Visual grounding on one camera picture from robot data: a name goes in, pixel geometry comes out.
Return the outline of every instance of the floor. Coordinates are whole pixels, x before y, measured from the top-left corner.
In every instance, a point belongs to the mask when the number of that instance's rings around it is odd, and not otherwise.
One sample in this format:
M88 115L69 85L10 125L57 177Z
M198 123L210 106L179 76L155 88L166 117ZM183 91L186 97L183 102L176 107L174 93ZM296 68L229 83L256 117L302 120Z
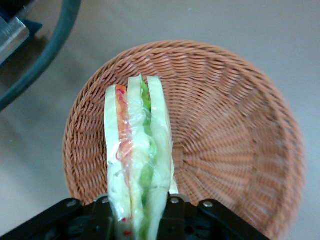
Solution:
M40 38L52 34L61 2L37 3L31 19L44 25ZM83 0L58 57L0 113L0 236L69 196L62 139L89 77L126 49L165 39L223 47L273 79L300 124L306 149L303 203L284 239L320 239L320 1L288 0ZM30 46L32 56L43 42ZM0 69L0 93L24 68Z

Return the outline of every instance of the screw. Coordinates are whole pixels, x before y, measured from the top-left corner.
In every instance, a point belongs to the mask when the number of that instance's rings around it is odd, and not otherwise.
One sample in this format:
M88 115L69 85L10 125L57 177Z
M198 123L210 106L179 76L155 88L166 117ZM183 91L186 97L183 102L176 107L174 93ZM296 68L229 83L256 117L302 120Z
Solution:
M109 199L107 197L105 197L104 199L102 199L102 203L103 204L107 204L109 202Z
M177 204L177 203L179 203L179 199L176 197L173 197L173 198L171 198L171 203Z
M70 208L70 207L73 207L74 205L76 205L77 204L77 201L76 200L72 200L72 201L70 201L70 202L68 202L67 204L66 204L66 207L67 208Z
M210 201L205 201L204 203L203 203L203 205L206 207L206 208L212 208L214 205L212 204L212 202L210 202Z

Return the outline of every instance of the woven basket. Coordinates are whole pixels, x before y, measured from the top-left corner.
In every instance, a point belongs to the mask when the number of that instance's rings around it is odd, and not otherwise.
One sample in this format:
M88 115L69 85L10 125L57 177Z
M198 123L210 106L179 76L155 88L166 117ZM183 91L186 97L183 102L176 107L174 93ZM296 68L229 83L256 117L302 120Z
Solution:
M271 80L224 49L186 41L134 47L102 66L67 120L67 186L85 205L107 192L105 91L159 76L169 109L175 177L195 205L220 201L270 239L292 222L304 186L301 135Z

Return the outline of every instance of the wrapped sandwich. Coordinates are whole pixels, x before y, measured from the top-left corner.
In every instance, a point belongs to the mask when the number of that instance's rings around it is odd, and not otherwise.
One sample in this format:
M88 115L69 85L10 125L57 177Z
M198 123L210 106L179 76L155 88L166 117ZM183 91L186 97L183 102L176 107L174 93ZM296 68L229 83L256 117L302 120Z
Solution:
M106 90L108 197L117 239L155 240L174 181L172 133L161 81L129 77Z

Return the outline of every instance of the sandwich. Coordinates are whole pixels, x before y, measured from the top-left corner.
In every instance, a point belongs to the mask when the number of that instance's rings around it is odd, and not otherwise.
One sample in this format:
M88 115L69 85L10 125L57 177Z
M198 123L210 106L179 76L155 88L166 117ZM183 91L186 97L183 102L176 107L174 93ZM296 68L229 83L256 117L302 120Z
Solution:
M105 93L108 197L118 239L155 240L168 192L178 193L160 79L129 77Z

